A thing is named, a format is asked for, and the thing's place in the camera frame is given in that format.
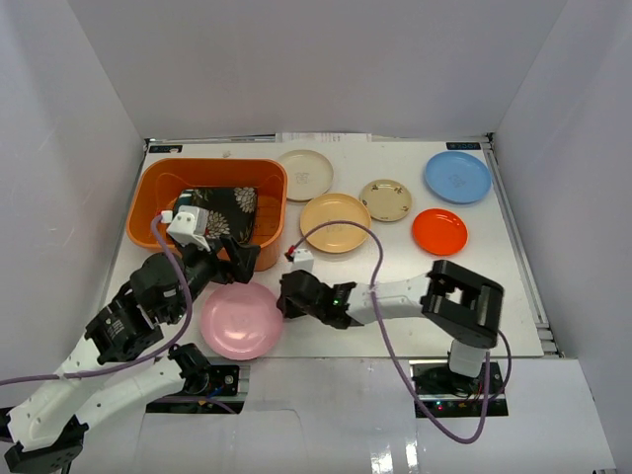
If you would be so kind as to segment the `black floral square plate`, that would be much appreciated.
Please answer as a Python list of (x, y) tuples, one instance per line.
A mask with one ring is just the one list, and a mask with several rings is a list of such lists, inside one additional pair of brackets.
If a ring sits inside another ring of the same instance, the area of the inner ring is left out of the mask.
[(187, 190), (194, 193), (191, 206), (210, 212), (205, 229), (208, 243), (219, 242), (221, 235), (231, 235), (241, 244), (251, 241), (258, 205), (256, 188), (201, 187)]

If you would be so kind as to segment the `pink round plate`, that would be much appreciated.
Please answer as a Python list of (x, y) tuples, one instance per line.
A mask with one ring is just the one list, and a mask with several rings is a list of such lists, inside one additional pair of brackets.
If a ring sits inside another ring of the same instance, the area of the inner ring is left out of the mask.
[(255, 282), (234, 283), (219, 287), (207, 298), (198, 326), (218, 355), (251, 360), (266, 355), (278, 343), (283, 317), (268, 288)]

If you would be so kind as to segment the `yellow round plate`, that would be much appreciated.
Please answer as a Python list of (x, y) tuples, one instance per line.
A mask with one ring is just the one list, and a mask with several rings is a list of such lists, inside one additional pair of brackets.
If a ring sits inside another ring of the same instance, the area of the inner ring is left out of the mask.
[(330, 253), (344, 254), (358, 248), (367, 239), (364, 230), (353, 223), (369, 228), (371, 217), (357, 198), (331, 193), (309, 201), (301, 211), (299, 227), (303, 236), (320, 224), (330, 222), (311, 234), (307, 242), (315, 249)]

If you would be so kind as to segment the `cream round plate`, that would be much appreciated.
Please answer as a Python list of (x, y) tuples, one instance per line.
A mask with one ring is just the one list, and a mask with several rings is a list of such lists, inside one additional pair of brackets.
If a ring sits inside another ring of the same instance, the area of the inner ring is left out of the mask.
[(287, 174), (287, 198), (310, 201), (327, 192), (333, 183), (334, 168), (323, 154), (313, 150), (293, 150), (276, 160)]

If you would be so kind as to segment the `orange round plate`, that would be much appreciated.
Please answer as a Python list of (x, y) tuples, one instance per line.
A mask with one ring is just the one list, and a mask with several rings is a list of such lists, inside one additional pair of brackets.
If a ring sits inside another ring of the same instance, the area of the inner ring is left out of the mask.
[(436, 256), (451, 256), (468, 242), (468, 229), (455, 213), (442, 208), (429, 208), (419, 213), (412, 224), (415, 242)]

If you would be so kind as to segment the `blue round plate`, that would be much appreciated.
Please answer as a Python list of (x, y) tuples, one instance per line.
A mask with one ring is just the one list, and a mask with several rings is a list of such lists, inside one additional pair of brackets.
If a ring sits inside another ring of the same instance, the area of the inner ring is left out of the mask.
[(440, 152), (424, 170), (424, 180), (432, 193), (456, 204), (483, 199), (492, 187), (492, 176), (481, 160), (461, 151)]

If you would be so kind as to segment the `teal square plate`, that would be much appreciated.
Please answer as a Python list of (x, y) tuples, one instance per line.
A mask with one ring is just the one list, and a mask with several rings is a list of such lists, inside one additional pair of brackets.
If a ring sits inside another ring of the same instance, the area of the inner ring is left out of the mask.
[(194, 193), (192, 190), (183, 190), (179, 196), (175, 199), (172, 211), (177, 214), (183, 205), (191, 205)]

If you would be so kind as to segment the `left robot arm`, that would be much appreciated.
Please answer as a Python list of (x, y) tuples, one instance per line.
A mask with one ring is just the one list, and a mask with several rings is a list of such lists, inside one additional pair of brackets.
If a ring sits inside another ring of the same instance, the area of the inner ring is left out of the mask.
[(261, 249), (221, 237), (211, 250), (189, 244), (181, 255), (153, 254), (133, 272), (52, 375), (25, 402), (1, 411), (4, 458), (12, 473), (68, 472), (85, 434), (132, 405), (171, 394), (220, 393), (217, 368), (198, 347), (169, 342), (163, 325), (187, 328), (193, 303), (211, 282), (248, 282)]

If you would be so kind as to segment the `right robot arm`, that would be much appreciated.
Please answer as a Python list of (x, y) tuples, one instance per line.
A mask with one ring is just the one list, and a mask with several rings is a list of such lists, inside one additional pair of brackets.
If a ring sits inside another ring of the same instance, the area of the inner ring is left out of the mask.
[(338, 330), (380, 320), (424, 317), (452, 338), (446, 383), (466, 394), (482, 380), (485, 353), (498, 343), (504, 288), (448, 260), (426, 275), (379, 283), (329, 286), (306, 270), (280, 279), (276, 307), (285, 319), (311, 316)]

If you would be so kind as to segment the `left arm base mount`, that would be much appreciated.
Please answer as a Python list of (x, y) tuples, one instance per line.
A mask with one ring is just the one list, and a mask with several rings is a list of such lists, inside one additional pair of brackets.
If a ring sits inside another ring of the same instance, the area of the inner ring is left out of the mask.
[(183, 386), (176, 392), (148, 403), (148, 414), (223, 415), (239, 414), (241, 367), (238, 364), (211, 362), (198, 347), (189, 343), (173, 345), (167, 352), (180, 369)]

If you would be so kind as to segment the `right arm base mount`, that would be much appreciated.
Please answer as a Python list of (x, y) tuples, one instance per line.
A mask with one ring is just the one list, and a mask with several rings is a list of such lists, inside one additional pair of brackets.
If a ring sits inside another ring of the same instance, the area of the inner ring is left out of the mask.
[[(443, 360), (412, 363), (411, 379), (417, 396), (438, 419), (478, 418), (483, 408), (484, 368), (475, 378), (454, 374)], [(488, 417), (507, 417), (504, 378), (500, 366), (490, 365)]]

